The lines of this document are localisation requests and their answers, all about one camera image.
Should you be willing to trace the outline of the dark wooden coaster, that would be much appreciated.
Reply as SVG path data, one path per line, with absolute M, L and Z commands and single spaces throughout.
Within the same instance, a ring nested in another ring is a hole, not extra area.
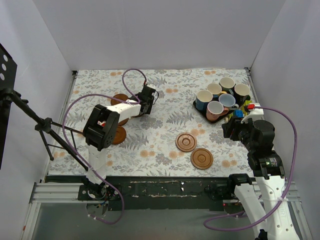
M 125 128 L 118 125 L 116 128 L 116 133 L 115 133 L 115 137 L 113 139 L 112 144 L 113 145 L 121 144 L 126 139 L 126 137 L 127 137 L 127 132 Z

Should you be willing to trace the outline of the blue mug white inside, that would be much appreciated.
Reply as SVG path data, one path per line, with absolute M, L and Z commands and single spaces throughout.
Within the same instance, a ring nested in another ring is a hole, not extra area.
M 200 90 L 196 95 L 195 107 L 199 111 L 205 111 L 209 102 L 213 100 L 213 95 L 208 90 Z

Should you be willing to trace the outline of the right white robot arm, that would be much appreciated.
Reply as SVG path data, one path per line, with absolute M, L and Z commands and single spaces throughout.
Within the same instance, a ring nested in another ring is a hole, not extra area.
M 274 126 L 265 120 L 243 121 L 231 117 L 222 125 L 223 136 L 240 141 L 248 151 L 248 164 L 259 187 L 261 199 L 247 174 L 231 174 L 227 195 L 239 199 L 258 240 L 297 240 L 285 192 L 285 170 L 282 159 L 273 150 Z

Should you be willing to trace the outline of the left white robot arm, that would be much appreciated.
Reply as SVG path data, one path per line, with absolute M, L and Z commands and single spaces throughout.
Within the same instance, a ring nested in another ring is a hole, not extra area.
M 106 196 L 106 187 L 101 184 L 107 177 L 106 149 L 114 142 L 118 123 L 141 114 L 150 114 L 157 91 L 147 85 L 142 91 L 127 100 L 119 100 L 111 106 L 96 105 L 83 129 L 88 145 L 89 167 L 86 178 L 93 183 L 89 194 L 95 200 Z

